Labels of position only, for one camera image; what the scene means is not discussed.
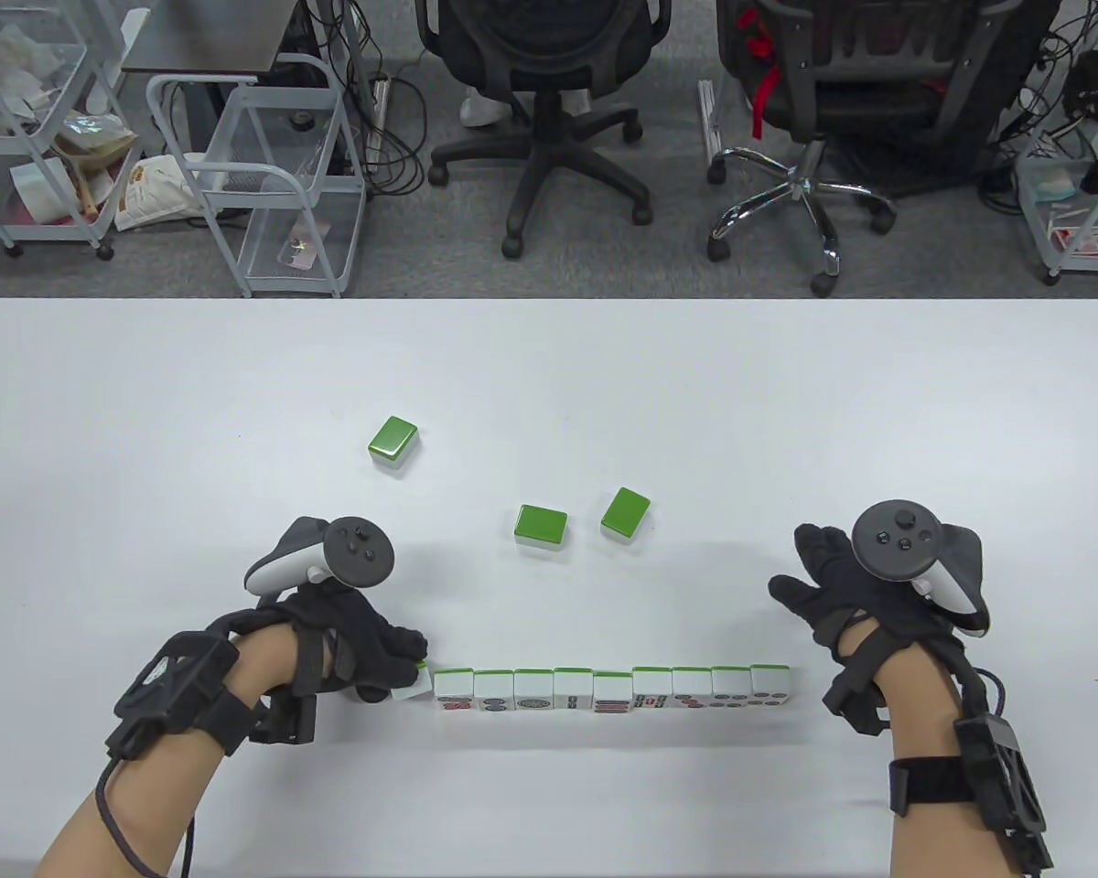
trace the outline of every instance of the row of mahjong tiles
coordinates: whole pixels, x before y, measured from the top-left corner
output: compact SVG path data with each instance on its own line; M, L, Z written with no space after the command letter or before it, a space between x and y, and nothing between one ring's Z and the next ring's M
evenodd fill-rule
M553 669L432 672L419 665L414 686L394 699L435 695L445 711L595 711L628 713L637 708L783 706L788 699L787 665L635 667L631 671Z

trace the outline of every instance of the white shoe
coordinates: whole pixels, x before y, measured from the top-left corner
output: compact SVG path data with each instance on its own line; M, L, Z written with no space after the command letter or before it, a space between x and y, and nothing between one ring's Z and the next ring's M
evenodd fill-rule
M460 124L464 128L485 128L488 125L507 120L511 112L512 108L503 101L493 101L490 97L469 88L469 95L460 104Z
M561 109L570 116L584 116L584 114L591 111L591 91L590 89L582 89L582 91L562 91L561 92Z

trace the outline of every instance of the green mahjong tile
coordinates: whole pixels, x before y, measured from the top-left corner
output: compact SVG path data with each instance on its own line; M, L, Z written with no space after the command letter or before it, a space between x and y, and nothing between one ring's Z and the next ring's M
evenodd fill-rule
M524 540L550 545L561 545L565 540L565 522L569 516L553 509L541 509L540 506L523 506L516 516L516 528L513 534Z
M399 460L399 457L406 451L407 444L418 435L419 427L410 424L402 418L390 417L382 424L378 436L370 439L370 454L377 454L386 460Z
M602 526L610 528L616 534L631 539L638 526L642 524L651 502L641 494L629 488L619 488L610 503L610 508L602 516Z

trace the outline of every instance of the forearm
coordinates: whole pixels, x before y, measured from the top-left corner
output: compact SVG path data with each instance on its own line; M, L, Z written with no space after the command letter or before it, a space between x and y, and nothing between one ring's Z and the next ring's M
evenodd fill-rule
M839 641L844 653L875 622L860 622ZM892 714L896 758L959 756L952 723L960 698L948 671L915 644L889 657L875 675ZM985 828L975 803L914 803L895 819L893 878L1006 878L1020 875L1005 856L996 833Z
M224 685L248 707L269 689L293 678L296 635L287 626L264 628L238 641L236 661ZM206 732L167 735L134 762L122 764L107 785L107 801L123 835L145 865L165 874L182 833L223 759L223 748ZM136 878L86 798L52 844L37 878Z

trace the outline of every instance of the black office chair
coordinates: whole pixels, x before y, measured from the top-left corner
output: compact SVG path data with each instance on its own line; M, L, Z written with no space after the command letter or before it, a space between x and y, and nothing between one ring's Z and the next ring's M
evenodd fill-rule
M659 0L652 22L646 0L439 0L439 33L432 33L427 0L415 0L419 38L439 55L450 75L483 97L512 101L535 92L527 134L491 134L439 146L430 154L427 180L448 184L448 164L463 159L527 159L507 213L502 252L518 259L525 223L553 168L570 168L624 193L634 202L634 225L650 225L651 193L637 178L582 142L623 126L626 143L642 137L638 110L573 117L561 92L590 89L608 95L642 69L671 26L671 0Z
M830 135L941 137L954 125L993 42L1022 0L716 0L720 59L750 97L771 92L763 121L804 144L792 167L742 146L720 150L708 183L724 183L725 161L743 159L781 180L739 202L712 227L707 255L730 256L725 237L759 211L800 201L821 237L826 270L809 285L828 296L841 256L820 195L858 196L871 228L888 234L895 205L862 184L820 179ZM754 11L755 25L741 30ZM765 60L766 49L775 59ZM753 101L754 113L758 113Z

